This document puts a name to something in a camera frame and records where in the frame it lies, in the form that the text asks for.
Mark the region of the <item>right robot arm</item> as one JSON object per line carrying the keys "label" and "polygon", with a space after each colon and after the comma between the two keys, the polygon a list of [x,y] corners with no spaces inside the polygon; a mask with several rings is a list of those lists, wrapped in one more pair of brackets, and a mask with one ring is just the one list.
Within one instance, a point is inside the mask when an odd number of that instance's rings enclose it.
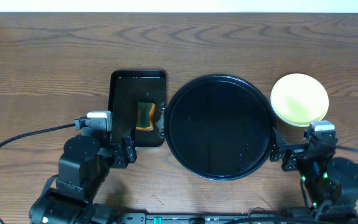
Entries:
{"label": "right robot arm", "polygon": [[272,162],[281,160],[283,171],[300,173],[305,206],[288,208],[288,218],[326,223],[358,223],[358,164],[336,157],[335,126],[328,121],[313,122],[304,130],[304,144],[287,144],[273,128],[275,145]]}

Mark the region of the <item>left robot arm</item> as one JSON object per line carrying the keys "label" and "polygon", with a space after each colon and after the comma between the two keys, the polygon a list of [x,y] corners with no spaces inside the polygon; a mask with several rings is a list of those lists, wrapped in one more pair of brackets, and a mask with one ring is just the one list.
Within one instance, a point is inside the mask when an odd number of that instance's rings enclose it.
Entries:
{"label": "left robot arm", "polygon": [[29,212],[31,223],[123,223],[122,214],[94,203],[111,168],[125,169],[137,159],[129,136],[107,144],[78,135],[64,145],[59,173],[49,178]]}

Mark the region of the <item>yellow plate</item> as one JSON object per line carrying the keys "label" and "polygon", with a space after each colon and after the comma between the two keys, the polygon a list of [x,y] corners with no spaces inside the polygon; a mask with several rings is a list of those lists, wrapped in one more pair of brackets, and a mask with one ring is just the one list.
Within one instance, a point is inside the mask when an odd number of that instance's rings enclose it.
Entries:
{"label": "yellow plate", "polygon": [[302,73],[292,73],[274,84],[270,104],[277,117],[285,123],[307,127],[313,121],[325,117],[329,97],[317,79]]}

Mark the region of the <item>orange green sponge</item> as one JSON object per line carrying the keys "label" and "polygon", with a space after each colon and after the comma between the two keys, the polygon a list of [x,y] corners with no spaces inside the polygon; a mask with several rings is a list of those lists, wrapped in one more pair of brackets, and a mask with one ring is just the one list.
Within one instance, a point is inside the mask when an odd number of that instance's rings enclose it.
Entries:
{"label": "orange green sponge", "polygon": [[156,105],[150,102],[138,102],[138,117],[136,130],[152,131],[154,129],[153,116]]}

